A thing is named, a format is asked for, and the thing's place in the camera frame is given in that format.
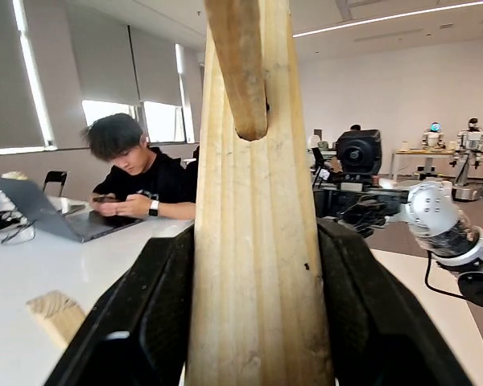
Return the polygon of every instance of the laptop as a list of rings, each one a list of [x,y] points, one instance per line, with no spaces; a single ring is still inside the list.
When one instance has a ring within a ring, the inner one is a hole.
[[[65,216],[38,185],[28,179],[0,177],[0,190],[37,229],[81,243],[142,222],[123,216],[103,217],[95,211]]]

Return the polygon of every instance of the black camera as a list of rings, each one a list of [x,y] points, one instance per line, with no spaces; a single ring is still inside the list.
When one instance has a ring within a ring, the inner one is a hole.
[[[348,131],[336,142],[336,157],[345,179],[362,181],[377,175],[382,150],[379,130]]]

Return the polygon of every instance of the ceiling light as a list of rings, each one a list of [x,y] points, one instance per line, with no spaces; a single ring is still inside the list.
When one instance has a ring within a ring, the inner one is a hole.
[[[455,6],[441,6],[439,8],[431,8],[429,10],[417,10],[415,12],[408,12],[405,14],[394,14],[392,16],[385,16],[383,18],[372,18],[371,20],[362,20],[355,23],[341,24],[340,26],[321,28],[319,30],[313,30],[308,32],[301,32],[299,34],[293,35],[294,38],[300,38],[302,36],[321,34],[322,32],[329,32],[334,30],[341,30],[342,28],[349,28],[360,26],[363,24],[371,24],[375,22],[384,22],[385,20],[391,20],[393,18],[405,18],[407,16],[415,16],[416,14],[430,14],[431,12],[438,12],[439,10],[455,10],[456,8],[465,8],[466,6],[481,6],[483,5],[483,0],[479,2],[467,2],[465,4],[456,4]]]

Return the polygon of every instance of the smartphone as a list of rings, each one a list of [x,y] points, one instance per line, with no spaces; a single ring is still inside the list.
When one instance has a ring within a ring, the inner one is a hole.
[[[108,195],[99,195],[98,197],[93,197],[94,203],[119,203],[120,201],[109,197]]]

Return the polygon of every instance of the wooden stick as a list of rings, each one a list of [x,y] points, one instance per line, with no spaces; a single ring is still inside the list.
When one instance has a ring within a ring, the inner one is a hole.
[[[258,0],[205,0],[233,112],[247,141],[266,135],[266,97]]]
[[[60,291],[51,291],[29,300],[27,308],[52,340],[62,348],[69,345],[86,318],[81,307]]]
[[[191,386],[334,383],[288,5],[259,5],[270,104],[261,140],[237,136],[207,38]]]

